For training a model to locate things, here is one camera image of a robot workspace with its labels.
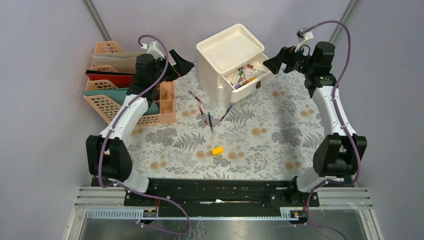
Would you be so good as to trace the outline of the beige notebook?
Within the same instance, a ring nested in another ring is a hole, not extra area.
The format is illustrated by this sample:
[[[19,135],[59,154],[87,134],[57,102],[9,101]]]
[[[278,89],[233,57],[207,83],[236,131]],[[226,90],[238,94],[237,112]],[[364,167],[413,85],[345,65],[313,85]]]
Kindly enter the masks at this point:
[[[136,58],[140,52],[112,52],[91,55],[93,67],[111,66],[118,73],[134,74],[136,72]]]

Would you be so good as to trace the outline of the red ring binder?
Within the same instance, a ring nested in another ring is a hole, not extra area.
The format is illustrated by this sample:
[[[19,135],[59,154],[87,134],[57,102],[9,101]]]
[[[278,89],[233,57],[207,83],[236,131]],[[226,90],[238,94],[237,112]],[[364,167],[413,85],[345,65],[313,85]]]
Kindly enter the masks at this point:
[[[87,70],[85,74],[91,81],[107,80],[118,88],[129,88],[133,77],[133,74],[130,73],[107,72],[97,70]]]

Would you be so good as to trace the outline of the dark red capped marker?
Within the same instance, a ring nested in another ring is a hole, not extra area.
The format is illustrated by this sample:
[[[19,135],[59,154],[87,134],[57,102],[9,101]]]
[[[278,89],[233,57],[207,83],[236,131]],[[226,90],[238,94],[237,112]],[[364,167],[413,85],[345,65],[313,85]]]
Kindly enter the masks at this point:
[[[260,71],[260,72],[263,72],[263,73],[266,73],[268,71],[267,69],[257,67],[257,66],[251,65],[251,64],[247,64],[246,66],[250,69],[253,69],[255,71]]]

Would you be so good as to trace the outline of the teal folder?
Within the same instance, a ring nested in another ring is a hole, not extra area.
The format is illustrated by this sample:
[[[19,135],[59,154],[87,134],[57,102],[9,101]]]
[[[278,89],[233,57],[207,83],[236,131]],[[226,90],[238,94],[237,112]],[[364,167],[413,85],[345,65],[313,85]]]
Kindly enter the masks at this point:
[[[102,89],[102,90],[86,90],[82,93],[85,96],[97,96],[104,95],[115,101],[117,104],[122,105],[124,103],[128,88],[115,88],[115,89]],[[149,105],[149,109],[144,113],[144,116],[155,115],[160,113],[159,106],[152,102]]]

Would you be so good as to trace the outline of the white top drawer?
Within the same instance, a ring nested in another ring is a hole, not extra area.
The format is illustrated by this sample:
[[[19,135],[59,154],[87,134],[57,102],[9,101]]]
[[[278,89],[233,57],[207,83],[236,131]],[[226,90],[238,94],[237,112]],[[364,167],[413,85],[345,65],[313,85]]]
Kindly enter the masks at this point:
[[[220,85],[218,87],[219,102],[222,104],[236,103],[242,100],[243,98],[251,95],[259,88],[264,87],[265,85],[273,81],[275,79],[275,75],[271,73],[271,71],[268,70],[263,65],[263,62],[268,59],[269,58],[265,54],[262,54],[253,58],[248,63],[256,67],[264,68],[267,70],[267,72],[260,72],[260,71],[248,68],[247,64],[244,65],[246,70],[247,80],[252,77],[256,77],[256,79],[239,89],[235,89],[234,85],[231,85],[232,79],[234,75],[236,74],[237,69],[231,70],[229,73],[222,76],[219,80]]]

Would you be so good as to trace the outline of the pink capped white marker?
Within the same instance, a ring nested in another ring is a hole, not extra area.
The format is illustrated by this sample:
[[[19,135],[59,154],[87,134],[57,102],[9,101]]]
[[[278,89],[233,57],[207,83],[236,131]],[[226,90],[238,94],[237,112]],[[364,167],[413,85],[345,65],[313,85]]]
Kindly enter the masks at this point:
[[[239,83],[240,82],[244,82],[246,80],[248,80],[247,73],[246,73],[246,68],[244,66],[242,66],[241,67],[241,71],[240,71],[240,80],[239,80]]]

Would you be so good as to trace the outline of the white three-drawer cabinet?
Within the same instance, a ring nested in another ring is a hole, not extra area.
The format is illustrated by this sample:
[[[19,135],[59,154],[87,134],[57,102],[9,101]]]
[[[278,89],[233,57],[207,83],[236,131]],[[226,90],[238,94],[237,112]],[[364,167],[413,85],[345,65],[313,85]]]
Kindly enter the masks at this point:
[[[264,54],[265,46],[241,23],[237,23],[196,45],[201,89],[219,107],[220,78]]]

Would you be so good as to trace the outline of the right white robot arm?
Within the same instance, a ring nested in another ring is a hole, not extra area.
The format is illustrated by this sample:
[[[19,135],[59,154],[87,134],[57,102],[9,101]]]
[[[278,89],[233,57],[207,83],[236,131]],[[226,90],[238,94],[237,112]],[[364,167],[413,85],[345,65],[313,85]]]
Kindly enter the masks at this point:
[[[293,206],[308,203],[312,194],[328,183],[346,186],[338,178],[354,176],[355,184],[361,174],[361,159],[368,145],[364,136],[356,134],[347,120],[340,101],[338,82],[331,74],[335,46],[326,41],[315,45],[312,54],[302,49],[313,34],[297,32],[297,46],[283,47],[279,53],[263,65],[276,75],[285,64],[284,73],[297,71],[304,75],[304,85],[318,108],[325,138],[313,155],[312,167],[295,176],[283,192],[282,199]]]

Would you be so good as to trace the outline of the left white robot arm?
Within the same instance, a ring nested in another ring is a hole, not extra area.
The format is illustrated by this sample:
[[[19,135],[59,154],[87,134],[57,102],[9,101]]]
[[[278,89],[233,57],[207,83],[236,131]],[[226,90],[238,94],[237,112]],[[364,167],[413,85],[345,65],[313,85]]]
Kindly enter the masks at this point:
[[[98,135],[90,135],[85,142],[88,170],[98,177],[136,192],[136,199],[144,206],[152,204],[155,192],[149,188],[149,178],[133,169],[131,156],[125,141],[140,118],[149,110],[162,82],[188,74],[194,63],[182,58],[174,49],[163,54],[156,47],[157,41],[143,44],[146,53],[135,58],[134,70],[122,107],[111,123]]]

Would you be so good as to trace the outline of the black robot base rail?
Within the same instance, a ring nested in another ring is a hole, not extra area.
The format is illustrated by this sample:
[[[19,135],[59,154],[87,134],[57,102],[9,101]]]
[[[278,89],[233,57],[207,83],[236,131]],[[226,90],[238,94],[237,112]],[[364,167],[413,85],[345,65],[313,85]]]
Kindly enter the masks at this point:
[[[173,204],[176,202],[195,217],[277,217],[281,207],[300,208],[306,204],[307,193],[296,193],[289,180],[221,180],[151,178],[148,195],[127,193],[125,207],[152,207],[159,217],[183,217]]]

